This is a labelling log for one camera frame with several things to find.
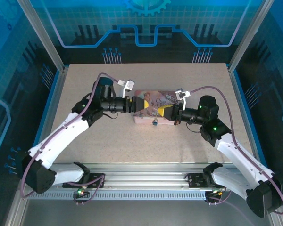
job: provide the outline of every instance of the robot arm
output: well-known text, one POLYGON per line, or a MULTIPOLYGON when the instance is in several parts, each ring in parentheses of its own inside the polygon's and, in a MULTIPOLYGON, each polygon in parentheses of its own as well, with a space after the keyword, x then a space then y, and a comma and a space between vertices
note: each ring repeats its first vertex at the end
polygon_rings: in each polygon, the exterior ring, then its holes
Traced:
MULTIPOLYGON (((134 85, 134 82, 131 80, 127 82, 119 81, 118 83, 123 86, 122 96, 125 95, 125 90, 132 90, 134 85)), ((100 78, 91 104, 88 109, 85 109, 89 101, 87 99, 88 96, 89 94, 75 104, 67 118, 47 138, 35 147, 32 147, 27 153, 18 153, 16 158, 18 165, 17 175, 22 178, 28 164, 39 151, 25 179, 25 182, 37 193, 44 193, 55 184, 66 182, 84 184, 90 181, 90 171, 78 162, 73 164, 52 164, 61 152, 77 136, 101 118, 105 111, 111 113, 130 113, 148 107, 148 102, 139 97, 116 97, 113 89, 113 81, 104 77, 100 78), (69 122, 75 118, 77 119, 69 125, 69 122), (45 142, 48 143, 40 152, 41 146, 45 142)))
MULTIPOLYGON (((189 93, 179 90, 176 95, 179 100, 185 100, 189 93)), ((215 98, 201 97, 197 109, 186 108, 184 103, 160 108, 158 112, 174 121, 174 125, 180 124, 181 121, 201 125, 201 136, 228 157, 243 175, 231 173, 222 164, 215 162, 204 169, 203 176, 208 186, 221 185, 232 190, 245 199, 259 217, 264 217, 282 206, 280 195, 262 172, 264 171, 282 192, 283 178, 263 166, 238 141, 237 146, 234 144, 231 130, 218 119, 219 106, 215 98)))

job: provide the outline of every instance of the gear graphic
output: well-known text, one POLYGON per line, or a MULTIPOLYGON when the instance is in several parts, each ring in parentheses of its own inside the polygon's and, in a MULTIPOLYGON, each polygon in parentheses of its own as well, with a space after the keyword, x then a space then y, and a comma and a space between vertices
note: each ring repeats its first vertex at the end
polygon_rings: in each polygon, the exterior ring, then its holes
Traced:
POLYGON ((0 0, 0 14, 8 23, 11 23, 18 14, 17 0, 0 0))
POLYGON ((171 3, 171 0, 124 0, 127 9, 132 13, 137 13, 138 16, 154 16, 155 13, 160 13, 162 9, 166 9, 166 5, 171 3))

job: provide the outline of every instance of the work surface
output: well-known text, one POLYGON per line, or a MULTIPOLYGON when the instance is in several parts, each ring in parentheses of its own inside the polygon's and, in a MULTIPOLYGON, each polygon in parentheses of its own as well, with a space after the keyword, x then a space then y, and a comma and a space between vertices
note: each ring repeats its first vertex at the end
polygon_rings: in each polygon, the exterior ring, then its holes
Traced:
MULTIPOLYGON (((135 90, 194 90, 215 86, 226 96, 233 115, 236 138, 251 152, 233 86, 225 64, 89 64, 70 65, 53 123, 54 130, 71 112, 71 108, 91 92, 100 72, 116 79, 135 81, 135 90)), ((114 84, 116 93, 120 86, 114 84)), ((187 107, 197 108, 203 95, 214 96, 219 118, 230 127, 225 103, 215 90, 205 89, 187 98, 187 107)), ((228 162, 200 133, 192 133, 185 123, 137 125, 131 114, 119 113, 115 120, 102 117, 78 136, 55 163, 124 163, 124 162, 228 162)))

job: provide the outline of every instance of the white bracket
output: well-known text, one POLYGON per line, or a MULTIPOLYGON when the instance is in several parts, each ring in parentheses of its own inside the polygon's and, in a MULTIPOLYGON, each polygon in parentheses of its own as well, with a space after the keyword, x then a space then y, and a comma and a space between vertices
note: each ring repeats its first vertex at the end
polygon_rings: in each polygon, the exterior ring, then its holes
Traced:
POLYGON ((183 89, 178 89, 175 91, 177 100, 183 100, 183 110, 185 110, 185 105, 186 105, 186 97, 190 97, 191 94, 189 91, 183 91, 183 89))
POLYGON ((121 98, 124 98, 125 92, 131 91, 133 89, 134 84, 135 84, 135 82, 132 81, 132 80, 128 80, 128 81, 119 80, 117 83, 118 83, 118 85, 123 87, 123 89, 120 92, 121 98))

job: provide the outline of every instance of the glass panel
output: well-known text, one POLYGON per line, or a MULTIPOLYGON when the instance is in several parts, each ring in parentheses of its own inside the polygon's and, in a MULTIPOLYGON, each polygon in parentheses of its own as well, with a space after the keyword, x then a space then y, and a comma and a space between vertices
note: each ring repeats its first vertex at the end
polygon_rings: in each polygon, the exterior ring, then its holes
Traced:
POLYGON ((283 0, 274 1, 237 72, 266 162, 283 172, 283 0))
POLYGON ((261 0, 32 0, 63 62, 229 63, 261 0))
POLYGON ((0 225, 19 182, 15 155, 33 145, 55 73, 17 1, 0 1, 0 225))

